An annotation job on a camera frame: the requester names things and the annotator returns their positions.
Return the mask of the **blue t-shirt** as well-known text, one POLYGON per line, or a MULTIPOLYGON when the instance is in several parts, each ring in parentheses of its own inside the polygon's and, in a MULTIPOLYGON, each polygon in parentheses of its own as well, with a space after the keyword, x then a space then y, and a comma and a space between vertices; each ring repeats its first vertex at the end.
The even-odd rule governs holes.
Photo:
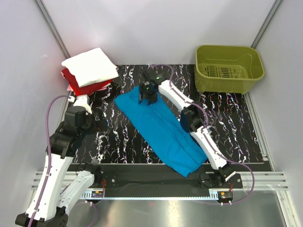
POLYGON ((183 177, 196 171, 207 156, 185 132, 161 96, 157 102, 139 102, 139 87, 115 99, 118 109, 126 115, 158 158, 183 177))

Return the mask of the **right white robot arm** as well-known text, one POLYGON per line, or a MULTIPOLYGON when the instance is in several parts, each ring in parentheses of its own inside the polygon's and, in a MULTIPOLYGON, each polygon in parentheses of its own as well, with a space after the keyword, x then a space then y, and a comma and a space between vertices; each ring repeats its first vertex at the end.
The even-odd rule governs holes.
POLYGON ((184 95, 169 80, 146 81, 139 85, 139 102, 144 99, 148 104, 157 102, 157 94, 165 96, 180 111, 180 124, 205 152, 214 171, 214 180, 219 187, 226 187, 232 182, 236 171, 222 154, 208 132, 208 118, 204 109, 184 95))

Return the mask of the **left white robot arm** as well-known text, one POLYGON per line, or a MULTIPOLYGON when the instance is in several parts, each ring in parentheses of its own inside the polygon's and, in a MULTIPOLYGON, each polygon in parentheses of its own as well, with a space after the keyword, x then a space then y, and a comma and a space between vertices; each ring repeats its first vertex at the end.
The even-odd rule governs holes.
POLYGON ((48 136, 45 166, 34 198, 26 212, 17 215, 21 227, 64 227, 68 215, 89 187, 102 183, 100 166, 85 163, 74 181, 62 190, 66 172, 83 139, 98 130, 89 107, 72 106, 53 135, 48 136))

